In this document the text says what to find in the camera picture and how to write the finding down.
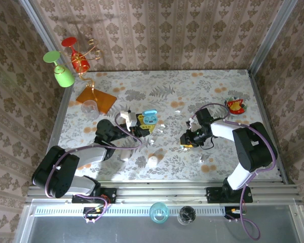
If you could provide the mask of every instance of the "floral tablecloth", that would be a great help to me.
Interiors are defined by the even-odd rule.
[[[185,122],[202,105],[223,103],[232,96],[243,98],[248,108],[244,114],[231,116],[230,120],[245,124],[262,122],[245,70],[92,72],[86,77],[94,78],[96,89],[116,96],[117,101],[107,115],[101,114],[98,120],[87,119],[81,111],[81,104],[75,101],[86,83],[77,78],[59,146],[75,148],[92,143],[97,122],[101,119],[113,122],[120,110],[131,109],[132,112],[142,113],[156,109],[159,121],[153,133],[142,138],[143,146],[134,151],[129,161],[121,161],[120,151],[117,150],[107,161],[79,168],[76,173],[79,176],[86,174],[98,180],[117,181],[223,180],[238,164],[234,142],[216,138],[215,147],[210,150],[192,148],[184,151],[179,146],[179,137],[187,129]],[[209,110],[213,117],[221,117],[225,113],[222,107],[210,106]],[[131,138],[115,141],[114,144],[134,146]],[[152,155],[159,159],[155,168],[147,166],[147,160]],[[257,178],[281,181],[277,169]]]

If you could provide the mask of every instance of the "patterned wallpaper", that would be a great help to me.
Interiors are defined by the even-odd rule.
[[[0,0],[0,242],[12,242],[63,94],[45,51],[18,1]]]
[[[248,69],[282,0],[32,0],[55,42],[96,38],[92,71]]]
[[[289,178],[304,201],[304,0],[299,0],[256,75]]]

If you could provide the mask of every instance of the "plastic cup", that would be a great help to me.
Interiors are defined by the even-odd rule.
[[[150,208],[150,217],[154,222],[158,224],[163,224],[166,222],[169,217],[169,209],[167,205],[162,202],[153,204]]]
[[[83,102],[81,111],[86,115],[87,118],[95,120],[99,116],[99,110],[96,101],[87,100]]]

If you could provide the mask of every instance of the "wall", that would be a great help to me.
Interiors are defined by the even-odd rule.
[[[46,51],[18,1],[0,0],[0,242],[16,232],[63,94]]]
[[[282,0],[32,2],[59,46],[76,36],[84,52],[98,39],[91,70],[102,71],[247,69]]]
[[[304,201],[304,1],[298,1],[256,75],[289,178]]]

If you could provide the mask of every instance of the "small bowl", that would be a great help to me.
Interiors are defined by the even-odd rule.
[[[232,111],[229,106],[228,106],[228,103],[230,103],[231,101],[238,101],[238,100],[242,100],[242,103],[240,104],[240,107],[241,109],[243,109],[243,112],[239,113],[239,114],[236,114],[236,113],[233,113],[234,111]],[[244,103],[244,100],[239,98],[239,97],[230,97],[230,98],[227,98],[225,101],[224,101],[224,105],[229,109],[230,111],[230,114],[231,115],[241,115],[243,114],[244,112],[246,112],[248,106]]]

